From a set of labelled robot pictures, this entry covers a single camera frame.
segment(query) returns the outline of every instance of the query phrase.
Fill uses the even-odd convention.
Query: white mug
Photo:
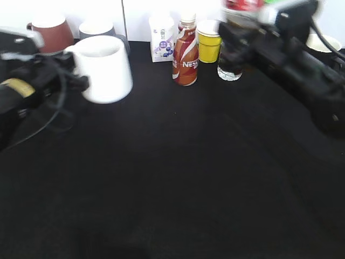
[[[122,40],[112,36],[83,39],[65,49],[72,52],[80,76],[88,76],[90,86],[83,96],[98,104],[119,101],[133,87],[132,73]]]

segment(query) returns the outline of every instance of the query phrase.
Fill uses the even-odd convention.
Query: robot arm
[[[282,1],[263,7],[250,29],[220,23],[228,49],[222,55],[234,71],[250,64],[310,111],[315,125],[335,138],[345,137],[345,76],[305,51],[316,0]],[[339,67],[344,61],[337,59]]]

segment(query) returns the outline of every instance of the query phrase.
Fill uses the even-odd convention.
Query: black cable
[[[27,140],[33,138],[34,136],[36,136],[38,133],[40,133],[41,131],[43,131],[45,128],[47,128],[47,126],[59,115],[59,113],[61,112],[61,109],[65,103],[66,100],[66,92],[67,92],[67,81],[66,81],[66,77],[64,74],[64,71],[53,61],[54,66],[57,69],[57,73],[60,79],[60,83],[61,83],[61,91],[60,91],[60,95],[59,95],[59,99],[57,101],[57,110],[54,112],[54,114],[52,115],[52,117],[37,131],[33,132],[32,134],[30,134],[29,136],[27,136],[26,138],[14,143],[13,145],[9,146],[6,149],[10,149],[13,148],[15,146],[18,146],[24,142],[26,142]]]
[[[336,50],[322,35],[320,29],[318,28],[318,26],[316,25],[314,19],[311,19],[311,26],[312,29],[316,32],[316,34],[318,35],[319,39],[322,41],[322,43],[324,43],[324,45],[331,50],[331,52],[335,53],[338,57],[340,57],[341,59],[345,60],[345,55],[341,52],[339,52],[338,50]]]

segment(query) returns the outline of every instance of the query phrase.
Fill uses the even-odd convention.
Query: bottle label
[[[172,62],[172,78],[179,85],[191,85],[197,79],[199,52],[195,29],[179,28]]]
[[[224,0],[226,8],[239,11],[257,11],[264,5],[264,0]]]

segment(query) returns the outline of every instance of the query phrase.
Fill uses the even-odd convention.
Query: bottle cap
[[[192,23],[195,22],[196,14],[193,11],[183,11],[181,12],[181,22]]]

